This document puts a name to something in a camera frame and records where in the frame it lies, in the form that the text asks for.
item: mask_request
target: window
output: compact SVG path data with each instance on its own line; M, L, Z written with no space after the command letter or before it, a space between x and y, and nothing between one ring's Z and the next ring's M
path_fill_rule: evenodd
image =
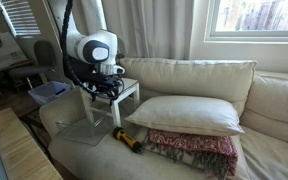
M288 0L211 0L206 41L288 43Z
M27 0L0 0L0 7L14 36L41 34Z

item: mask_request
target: cream sofa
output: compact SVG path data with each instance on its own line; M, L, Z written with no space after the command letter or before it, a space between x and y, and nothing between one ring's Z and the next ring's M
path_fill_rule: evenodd
M288 179L288 74L255 73L256 63L234 62L221 61L224 69L218 69L217 61L123 59L120 63L126 77L139 80L142 101L176 94L233 104L245 131L234 136L239 160L233 179ZM227 65L236 67L227 69ZM133 111L132 105L129 101L120 105L122 119ZM53 158L80 179L212 179L202 170L150 151L135 154L111 133L96 146L57 136L56 122L86 118L79 88L42 106L40 117L52 137ZM134 137L141 129L126 121L122 126Z

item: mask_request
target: wall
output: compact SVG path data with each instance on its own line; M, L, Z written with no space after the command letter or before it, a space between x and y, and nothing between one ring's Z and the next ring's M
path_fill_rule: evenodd
M34 54L34 44L38 40L49 41L54 49L54 55L56 59L55 70L58 74L65 79L66 82L70 82L64 77L63 63L62 63L62 52L58 41L58 32L55 26L53 26L53 18L50 18L49 8L46 0L28 0L35 15L36 22L41 30L41 35L33 36L32 38L15 38L22 51L27 55L28 58L36 59ZM7 23L4 21L3 15L0 12L0 32L9 31ZM47 77L50 80L59 81L56 76L52 73L47 73Z
M208 1L195 1L195 8L190 59L256 60L257 70L288 73L287 44L205 43Z

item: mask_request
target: folded blanket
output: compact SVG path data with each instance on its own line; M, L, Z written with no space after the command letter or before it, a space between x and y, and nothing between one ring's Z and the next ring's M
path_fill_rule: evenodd
M237 151L229 136L203 136L149 129L145 149L201 168L219 179L234 176Z

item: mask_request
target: window blinds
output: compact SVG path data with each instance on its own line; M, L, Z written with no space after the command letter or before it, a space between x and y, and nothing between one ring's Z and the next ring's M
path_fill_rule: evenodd
M27 0L0 0L0 7L14 36L41 34Z

